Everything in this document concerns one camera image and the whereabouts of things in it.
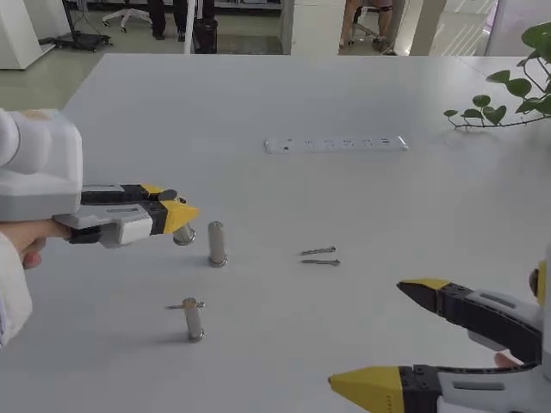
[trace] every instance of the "wall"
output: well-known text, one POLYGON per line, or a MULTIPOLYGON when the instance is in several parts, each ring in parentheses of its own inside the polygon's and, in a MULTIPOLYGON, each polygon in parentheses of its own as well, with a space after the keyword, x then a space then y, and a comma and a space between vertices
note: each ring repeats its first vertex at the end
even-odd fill
POLYGON ((529 47, 521 41, 524 30, 551 21, 551 0, 500 0, 486 54, 526 56, 529 47))

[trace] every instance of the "metal cylinder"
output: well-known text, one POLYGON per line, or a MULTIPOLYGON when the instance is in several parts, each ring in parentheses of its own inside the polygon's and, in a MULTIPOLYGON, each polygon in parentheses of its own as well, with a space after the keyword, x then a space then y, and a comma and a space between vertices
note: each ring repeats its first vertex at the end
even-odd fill
POLYGON ((224 267, 227 263, 226 249, 224 245, 224 226, 219 221, 211 222, 208 225, 208 244, 210 255, 208 263, 211 267, 224 267))
POLYGON ((199 342, 205 336, 205 330, 201 326, 199 318, 199 309, 203 308, 205 303, 198 303, 194 298, 185 299, 182 302, 183 312, 186 315, 188 323, 188 335, 191 342, 199 342))
POLYGON ((184 225, 179 230, 174 231, 174 243, 178 245, 190 245, 195 241, 197 233, 189 224, 184 225))

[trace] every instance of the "metal pin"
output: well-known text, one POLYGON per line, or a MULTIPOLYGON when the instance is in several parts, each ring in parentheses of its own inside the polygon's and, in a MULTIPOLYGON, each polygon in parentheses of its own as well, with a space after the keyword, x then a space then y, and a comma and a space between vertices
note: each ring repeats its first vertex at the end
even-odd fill
POLYGON ((302 260, 303 264, 323 264, 323 265, 332 265, 333 267, 338 267, 341 265, 341 262, 339 260, 302 260))
POLYGON ((224 226, 221 222, 214 221, 208 225, 208 244, 208 264, 215 268, 224 267, 227 264, 227 255, 224 248, 224 226))
POLYGON ((313 256, 314 254, 324 254, 329 252, 335 252, 337 249, 335 247, 322 248, 320 250, 308 250, 302 251, 300 254, 302 256, 313 256))
POLYGON ((178 245, 190 245, 195 241, 197 233, 189 224, 184 225, 179 230, 174 231, 174 243, 178 245))
POLYGON ((183 310, 188 323, 188 338, 191 342, 199 342, 205 336, 205 330, 202 328, 199 318, 199 309, 204 306, 205 303, 197 302, 196 299, 190 297, 182 301, 180 305, 169 305, 165 308, 167 310, 183 310))

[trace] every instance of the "white power strip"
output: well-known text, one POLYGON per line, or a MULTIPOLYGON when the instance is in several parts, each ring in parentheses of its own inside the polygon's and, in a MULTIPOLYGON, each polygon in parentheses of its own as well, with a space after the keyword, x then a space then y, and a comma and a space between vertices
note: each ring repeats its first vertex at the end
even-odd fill
POLYGON ((268 153, 405 151, 407 143, 400 137, 381 139, 268 139, 268 153))

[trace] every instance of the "white cabinet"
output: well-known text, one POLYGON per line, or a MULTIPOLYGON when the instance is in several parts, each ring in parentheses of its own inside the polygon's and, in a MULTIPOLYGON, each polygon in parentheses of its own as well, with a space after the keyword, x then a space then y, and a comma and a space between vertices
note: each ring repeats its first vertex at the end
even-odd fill
POLYGON ((69 33, 69 23, 61 0, 24 0, 34 32, 39 39, 69 33))
POLYGON ((0 0, 0 69, 25 69, 42 54, 23 0, 0 0))

